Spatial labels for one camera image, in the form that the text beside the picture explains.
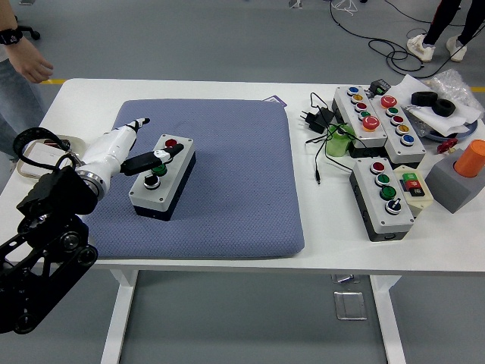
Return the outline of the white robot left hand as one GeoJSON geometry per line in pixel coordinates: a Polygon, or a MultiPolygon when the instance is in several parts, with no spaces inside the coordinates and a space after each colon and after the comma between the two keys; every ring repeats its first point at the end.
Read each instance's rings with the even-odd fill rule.
{"type": "Polygon", "coordinates": [[[149,122],[149,118],[135,119],[103,134],[86,150],[83,164],[76,168],[77,173],[108,185],[110,179],[118,173],[132,176],[157,168],[183,151],[184,145],[176,143],[174,146],[128,158],[136,143],[138,130],[149,122]]]}

